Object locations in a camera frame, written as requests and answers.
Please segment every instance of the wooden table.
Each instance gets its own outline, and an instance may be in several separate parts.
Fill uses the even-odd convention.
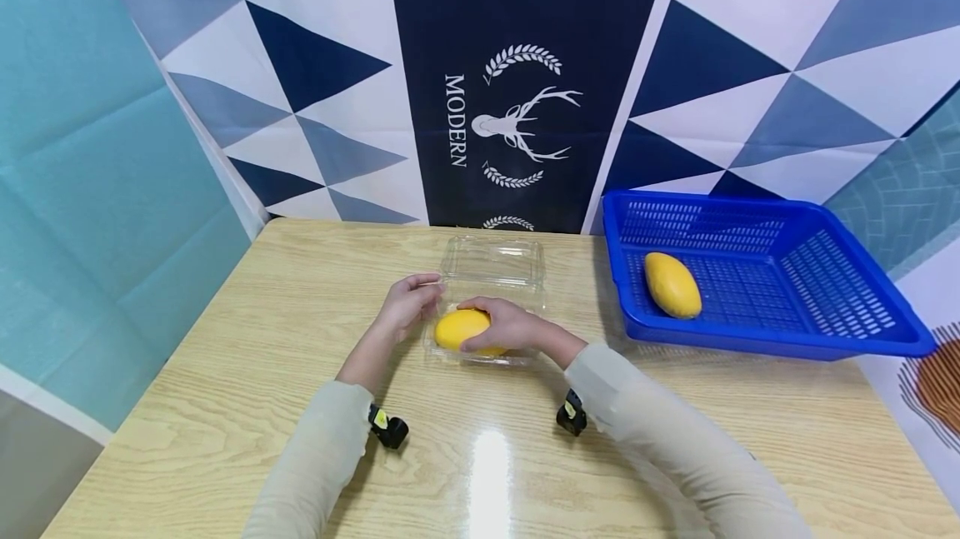
[[[464,233],[272,222],[44,536],[238,537],[299,413],[387,286],[435,269]],[[552,318],[589,341],[621,337],[602,241],[523,236],[545,249]],[[958,516],[857,364],[658,346],[629,356],[764,462],[817,537],[960,537]],[[593,428],[573,439],[555,427],[565,391],[545,362],[460,367],[426,357],[412,338],[378,396],[410,437],[399,453],[372,438],[327,537],[687,533],[695,521],[661,493],[662,478],[639,481]]]

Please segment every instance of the beige sleeve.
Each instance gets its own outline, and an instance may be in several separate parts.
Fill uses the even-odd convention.
[[[316,539],[358,467],[373,396],[330,381],[317,389],[253,505],[242,539]]]
[[[599,430],[670,478],[719,539],[813,536],[770,471],[706,415],[606,345],[583,349],[567,381]]]

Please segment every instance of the laurel wreath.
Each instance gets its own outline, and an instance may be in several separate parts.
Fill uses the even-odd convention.
[[[504,224],[516,224],[517,226],[522,226],[528,231],[534,230],[534,225],[529,222],[524,221],[521,217],[493,217],[488,219],[485,223],[482,224],[482,228],[485,229],[495,229],[498,226],[503,226]]]
[[[496,168],[490,166],[490,162],[482,163],[482,173],[484,177],[490,179],[492,183],[499,185],[500,187],[507,187],[507,189],[522,189],[522,187],[530,187],[536,181],[543,178],[543,171],[537,171],[523,179],[517,179],[513,177],[507,177],[506,174],[499,172]]]
[[[490,59],[490,62],[487,62],[487,73],[484,74],[482,79],[487,81],[487,85],[490,85],[494,77],[501,76],[501,74],[507,70],[507,67],[518,62],[539,62],[556,74],[560,74],[560,67],[563,66],[560,59],[544,47],[532,44],[510,46],[503,49],[499,54],[494,55],[494,57]]]

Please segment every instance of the blue plastic basket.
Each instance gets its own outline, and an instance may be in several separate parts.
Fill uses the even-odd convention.
[[[840,360],[922,357],[933,335],[857,239],[820,206],[665,192],[602,199],[613,281],[627,335],[645,342]],[[700,287],[702,312],[666,316],[643,258],[677,257]]]

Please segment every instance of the teal fabric panel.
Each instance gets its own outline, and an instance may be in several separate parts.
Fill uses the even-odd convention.
[[[227,204],[165,86],[27,155],[0,182],[114,299]]]
[[[115,430],[250,241],[119,0],[0,16],[0,363]]]
[[[163,78],[120,0],[0,0],[0,166]]]
[[[120,300],[144,341],[169,357],[250,247],[232,208],[222,208]]]
[[[922,262],[914,255],[960,222],[960,92],[826,205],[886,272],[899,277]]]

